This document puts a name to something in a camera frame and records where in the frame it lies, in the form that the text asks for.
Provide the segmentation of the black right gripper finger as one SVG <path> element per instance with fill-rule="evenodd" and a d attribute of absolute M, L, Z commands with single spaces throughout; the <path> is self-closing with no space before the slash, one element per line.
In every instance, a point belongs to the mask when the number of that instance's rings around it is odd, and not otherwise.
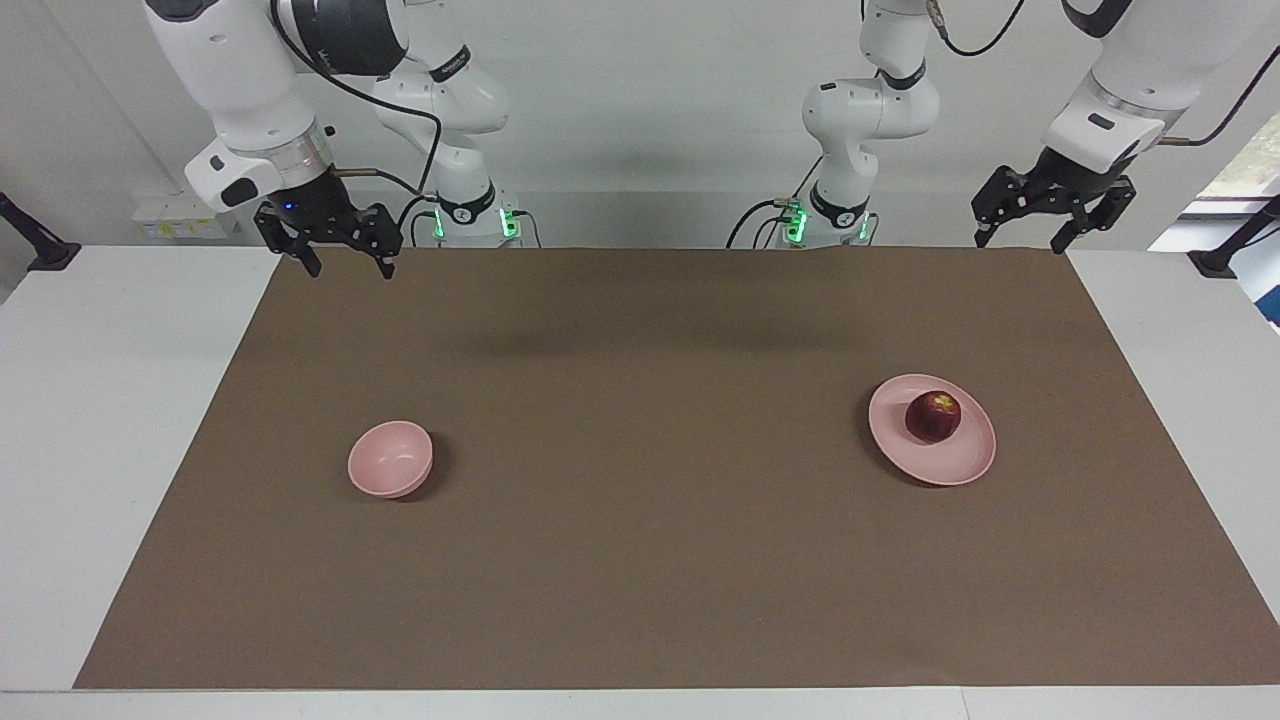
<path fill-rule="evenodd" d="M 255 211 L 255 227 L 268 250 L 296 260 L 311 278 L 319 278 L 323 264 L 310 245 L 310 237 L 285 224 L 270 202 L 261 202 Z"/>
<path fill-rule="evenodd" d="M 355 213 L 349 246 L 371 258 L 381 277 L 390 281 L 403 249 L 403 236 L 389 210 L 378 202 Z"/>

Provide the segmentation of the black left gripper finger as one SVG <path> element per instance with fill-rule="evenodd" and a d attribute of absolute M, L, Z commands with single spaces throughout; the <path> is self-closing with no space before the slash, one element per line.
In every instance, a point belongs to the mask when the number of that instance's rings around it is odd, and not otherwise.
<path fill-rule="evenodd" d="M 1137 196 L 1129 177 L 1119 177 L 1098 197 L 1087 199 L 1082 193 L 1056 190 L 1051 199 L 1055 210 L 1064 210 L 1068 219 L 1050 241 L 1052 252 L 1061 255 L 1083 234 L 1108 231 Z"/>
<path fill-rule="evenodd" d="M 987 247 L 1001 225 L 1030 215 L 1039 191 L 1041 178 L 1033 170 L 1023 174 L 1007 165 L 996 168 L 972 199 L 975 246 Z"/>

